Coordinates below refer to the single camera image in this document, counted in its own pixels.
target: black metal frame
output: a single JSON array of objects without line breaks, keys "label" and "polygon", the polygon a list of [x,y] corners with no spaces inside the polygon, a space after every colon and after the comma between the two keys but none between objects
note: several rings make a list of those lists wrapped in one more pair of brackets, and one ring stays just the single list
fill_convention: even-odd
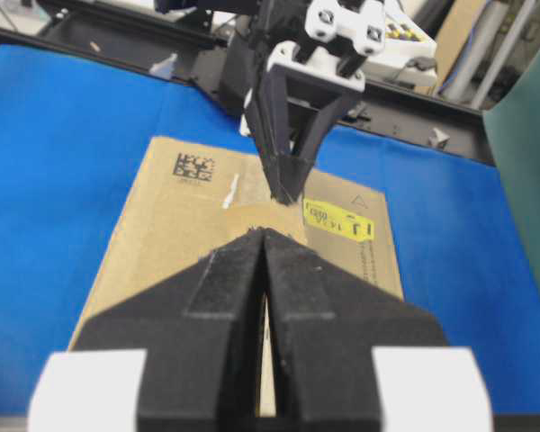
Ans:
[{"label": "black metal frame", "polygon": [[[105,51],[96,52],[76,40],[60,38],[57,29],[75,20],[73,25],[79,27],[87,23],[117,38],[130,35],[131,41],[138,37],[145,41],[159,41],[162,47],[145,46],[145,49],[154,52],[157,59],[164,53],[164,45],[179,50],[182,47],[182,62],[185,67],[183,73],[177,71],[171,81],[187,86],[198,84],[210,98],[217,99],[216,85],[220,82],[228,41],[221,35],[210,34],[209,26],[193,25],[192,20],[171,24],[143,13],[97,2],[88,3],[80,0],[39,0],[39,2],[53,14],[63,7],[67,8],[70,11],[68,18],[53,21],[36,37],[0,28],[0,45],[14,44],[55,51],[149,76],[149,56],[124,58]],[[202,69],[210,72],[199,74]],[[428,145],[429,133],[432,128],[437,127],[451,136],[446,148],[437,151],[494,165],[480,112],[415,94],[394,85],[376,82],[368,83],[364,101],[367,103],[365,112],[355,119],[346,118],[341,123],[361,131],[425,147]],[[540,431],[540,416],[537,415],[496,416],[494,423],[497,432]],[[266,418],[257,420],[254,424],[244,425],[241,430],[287,432],[295,430],[295,427],[281,418]]]}]

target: white plastic part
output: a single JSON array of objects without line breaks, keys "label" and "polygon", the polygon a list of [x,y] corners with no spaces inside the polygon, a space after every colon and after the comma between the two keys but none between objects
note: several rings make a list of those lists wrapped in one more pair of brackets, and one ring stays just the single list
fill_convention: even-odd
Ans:
[{"label": "white plastic part", "polygon": [[317,41],[330,42],[337,35],[348,38],[358,54],[370,56],[384,49],[384,20],[384,5],[377,0],[365,0],[359,13],[337,0],[313,0],[304,29]]},{"label": "white plastic part", "polygon": [[293,60],[293,53],[296,43],[287,40],[274,47],[272,54],[268,58],[267,71],[269,72],[275,65],[280,65],[291,70],[297,70],[311,77],[316,77],[324,81],[347,87],[357,92],[363,92],[366,85],[365,74],[358,71],[349,78],[338,76],[336,67],[340,59],[330,55],[326,49],[317,47],[305,65]]},{"label": "white plastic part", "polygon": [[169,80],[170,78],[172,78],[172,75],[174,74],[177,60],[178,60],[178,54],[174,52],[172,53],[170,57],[165,58],[164,60],[158,63],[154,63],[152,67],[150,68],[150,74],[153,75],[154,77]]},{"label": "white plastic part", "polygon": [[437,44],[422,29],[420,29],[399,7],[386,5],[386,23],[384,28],[389,30],[390,25],[401,29],[406,25],[411,32],[419,36],[419,41],[399,40],[387,37],[384,50],[370,56],[362,66],[362,70],[369,77],[378,77],[382,80],[413,84],[415,86],[433,86],[437,81],[435,69],[420,71],[415,67],[405,67],[416,57],[434,59]]},{"label": "white plastic part", "polygon": [[373,348],[382,432],[492,432],[492,410],[472,351]]},{"label": "white plastic part", "polygon": [[450,135],[440,130],[439,128],[432,129],[432,136],[430,137],[430,145],[435,149],[443,149],[447,142],[450,140]]},{"label": "white plastic part", "polygon": [[30,403],[28,432],[135,432],[145,349],[50,356]]}]

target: blue mat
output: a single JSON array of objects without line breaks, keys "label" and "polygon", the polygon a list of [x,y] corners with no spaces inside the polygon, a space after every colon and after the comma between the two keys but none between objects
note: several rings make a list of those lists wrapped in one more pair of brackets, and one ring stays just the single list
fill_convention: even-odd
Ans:
[{"label": "blue mat", "polygon": [[[0,49],[0,415],[68,344],[152,135],[256,153],[199,92]],[[386,193],[406,298],[471,346],[497,412],[540,412],[540,298],[498,172],[336,128],[320,169]]]}]

